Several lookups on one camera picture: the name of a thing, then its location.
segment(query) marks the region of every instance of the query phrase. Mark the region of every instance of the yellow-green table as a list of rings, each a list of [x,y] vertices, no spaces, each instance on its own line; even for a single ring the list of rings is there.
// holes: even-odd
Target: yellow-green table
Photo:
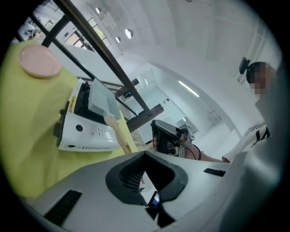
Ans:
[[[0,158],[14,191],[27,198],[39,196],[78,168],[124,154],[121,148],[113,152],[58,150],[53,127],[77,78],[65,68],[57,78],[26,74],[19,53],[35,43],[30,40],[10,47],[0,67]],[[118,123],[132,152],[137,152],[123,116]]]

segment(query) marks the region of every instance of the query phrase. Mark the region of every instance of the pink plate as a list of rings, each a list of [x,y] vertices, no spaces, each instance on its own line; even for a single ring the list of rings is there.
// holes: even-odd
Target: pink plate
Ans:
[[[24,71],[34,77],[53,77],[62,69],[55,55],[42,45],[28,45],[23,48],[19,61]]]

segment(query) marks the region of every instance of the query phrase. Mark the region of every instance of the black fisheye border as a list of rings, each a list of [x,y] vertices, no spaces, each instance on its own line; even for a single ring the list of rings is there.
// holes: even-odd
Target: black fisheye border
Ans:
[[[5,56],[6,50],[15,37],[18,28],[22,25],[28,15],[41,3],[40,0],[30,1],[6,1],[3,5],[1,18],[1,48],[0,48],[0,61]],[[272,1],[266,3],[266,1],[247,0],[246,1],[265,21],[272,33],[274,34],[278,44],[281,47],[284,55],[284,62],[287,67],[290,67],[289,63],[289,39],[287,36],[289,8],[288,2],[282,0]],[[285,153],[289,154],[290,149],[288,147]],[[282,209],[284,206],[288,206],[289,202],[289,188],[287,189],[287,180],[289,180],[289,160],[287,160],[286,171],[283,179],[277,190],[271,196],[266,204],[255,215],[252,221],[245,225],[243,231],[251,231],[259,228],[259,230],[266,230],[275,227],[275,229],[283,230],[288,226],[287,209]],[[11,189],[9,182],[4,174],[3,168],[0,168],[0,180],[1,180],[1,200],[2,200],[2,228],[9,230],[25,230],[31,231],[51,231],[49,228],[45,228],[43,224],[40,224],[36,219],[31,216],[20,199]]]

